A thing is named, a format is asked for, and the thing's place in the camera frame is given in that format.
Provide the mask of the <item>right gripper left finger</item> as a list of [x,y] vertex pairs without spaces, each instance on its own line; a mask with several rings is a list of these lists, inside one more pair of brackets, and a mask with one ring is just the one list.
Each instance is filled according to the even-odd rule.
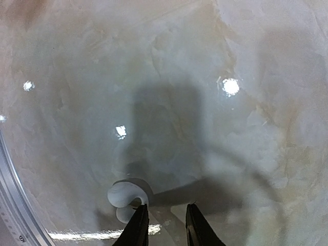
[[146,204],[140,205],[113,246],[148,246],[149,214]]

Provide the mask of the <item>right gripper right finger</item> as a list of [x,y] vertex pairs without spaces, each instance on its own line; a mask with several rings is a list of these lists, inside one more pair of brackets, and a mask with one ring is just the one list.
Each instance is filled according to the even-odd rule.
[[186,211],[187,245],[193,246],[226,246],[215,234],[198,206],[187,205]]

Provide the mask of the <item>white ring earbud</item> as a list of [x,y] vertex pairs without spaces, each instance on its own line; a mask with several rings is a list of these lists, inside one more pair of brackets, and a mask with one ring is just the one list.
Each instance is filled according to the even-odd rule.
[[149,204],[149,198],[146,192],[138,185],[120,181],[115,183],[107,192],[109,203],[116,208],[117,219],[127,224],[135,213],[131,203],[139,199],[140,204]]

